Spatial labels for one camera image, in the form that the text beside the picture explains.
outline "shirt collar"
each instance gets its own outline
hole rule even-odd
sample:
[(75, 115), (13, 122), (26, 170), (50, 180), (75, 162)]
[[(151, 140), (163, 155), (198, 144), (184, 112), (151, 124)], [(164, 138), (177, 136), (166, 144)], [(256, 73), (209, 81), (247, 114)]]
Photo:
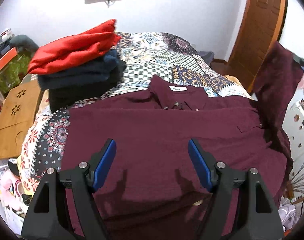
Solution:
[[(170, 86), (178, 88), (184, 87), (186, 90), (172, 91)], [(187, 94), (184, 98), (184, 102), (179, 103), (186, 103), (191, 110), (203, 109), (209, 98), (202, 87), (197, 88), (193, 86), (176, 85), (163, 80), (158, 75), (154, 75), (151, 78), (148, 90), (156, 96), (162, 108), (168, 107), (168, 109), (175, 107), (175, 103), (177, 102), (175, 94)]]

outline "green box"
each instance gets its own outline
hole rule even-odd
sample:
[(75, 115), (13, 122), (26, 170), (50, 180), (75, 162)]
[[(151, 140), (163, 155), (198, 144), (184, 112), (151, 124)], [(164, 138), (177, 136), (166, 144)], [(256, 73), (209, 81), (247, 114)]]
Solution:
[(30, 61), (30, 52), (18, 53), (0, 70), (0, 91), (3, 95), (21, 83)]

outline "white wall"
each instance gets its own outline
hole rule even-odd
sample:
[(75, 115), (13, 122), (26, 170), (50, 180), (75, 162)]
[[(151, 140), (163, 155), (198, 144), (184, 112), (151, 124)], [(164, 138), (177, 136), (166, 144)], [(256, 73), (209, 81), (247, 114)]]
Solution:
[(304, 10), (297, 0), (288, 0), (280, 44), (297, 56), (304, 58)]
[(55, 39), (116, 18), (121, 32), (168, 32), (197, 50), (225, 58), (241, 0), (5, 0), (0, 6), (0, 32), (12, 28), (42, 46)]
[(236, 38), (239, 34), (239, 30), (240, 30), (240, 27), (241, 27), (241, 23), (242, 23), (244, 11), (245, 11), (246, 1), (247, 0), (241, 0), (240, 1), (239, 12), (237, 14), (237, 19), (236, 19), (236, 22), (235, 22), (235, 25), (234, 25), (234, 29), (233, 29), (233, 32), (232, 32), (230, 43), (228, 45), (227, 53), (226, 53), (225, 58), (224, 58), (226, 61), (228, 61), (230, 56), (231, 56), (234, 44), (236, 42)]

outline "door frame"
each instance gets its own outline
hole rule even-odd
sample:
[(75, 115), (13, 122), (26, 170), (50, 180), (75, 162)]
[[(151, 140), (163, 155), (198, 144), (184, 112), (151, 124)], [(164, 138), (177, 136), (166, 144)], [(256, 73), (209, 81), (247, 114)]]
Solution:
[[(249, 7), (250, 7), (250, 1), (251, 0), (246, 0), (246, 5), (245, 5), (245, 9), (244, 9), (242, 23), (241, 23), (240, 30), (239, 30), (239, 33), (238, 33), (237, 38), (236, 38), (236, 42), (233, 46), (230, 58), (228, 60), (228, 65), (231, 62), (232, 58), (234, 57), (234, 54), (236, 52), (236, 48), (238, 47), (238, 45), (241, 41), (241, 33), (243, 32), (243, 29), (245, 27), (245, 22), (246, 22), (245, 20), (246, 20), (247, 15), (248, 15)], [(281, 0), (278, 20), (277, 20), (276, 28), (273, 32), (273, 36), (272, 36), (272, 39), (271, 39), (271, 42), (270, 42), (270, 45), (269, 45), (269, 49), (275, 41), (280, 40), (281, 33), (282, 33), (282, 30), (283, 30), (283, 26), (284, 26), (284, 22), (285, 22), (287, 7), (288, 7), (288, 0)], [(255, 80), (256, 76), (257, 76), (257, 74), (255, 75), (251, 85), (247, 88), (248, 93), (252, 92), (253, 83), (254, 83), (254, 80)]]
[(232, 52), (231, 52), (231, 55), (229, 57), (229, 60), (228, 60), (228, 65), (230, 64), (231, 62), (231, 59), (234, 57), (234, 54), (236, 52), (236, 48), (238, 47), (240, 41), (241, 41), (241, 33), (243, 32), (243, 29), (245, 27), (245, 20), (248, 16), (248, 12), (249, 12), (249, 7), (250, 7), (250, 1), (251, 0), (246, 0), (246, 4), (245, 4), (245, 9), (244, 9), (244, 14), (243, 14), (243, 18), (242, 18), (242, 22), (241, 22), (241, 26), (240, 26), (240, 29), (239, 29), (239, 32), (237, 34), (237, 37), (236, 37), (236, 41), (234, 43), (234, 46), (233, 46), (233, 49), (232, 49)]

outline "wooden door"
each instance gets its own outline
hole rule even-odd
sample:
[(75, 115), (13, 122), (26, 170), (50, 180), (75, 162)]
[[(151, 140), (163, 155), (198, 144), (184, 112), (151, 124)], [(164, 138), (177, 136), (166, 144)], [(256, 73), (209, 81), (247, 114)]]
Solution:
[(270, 44), (277, 40), (285, 0), (247, 0), (229, 66), (248, 91)]

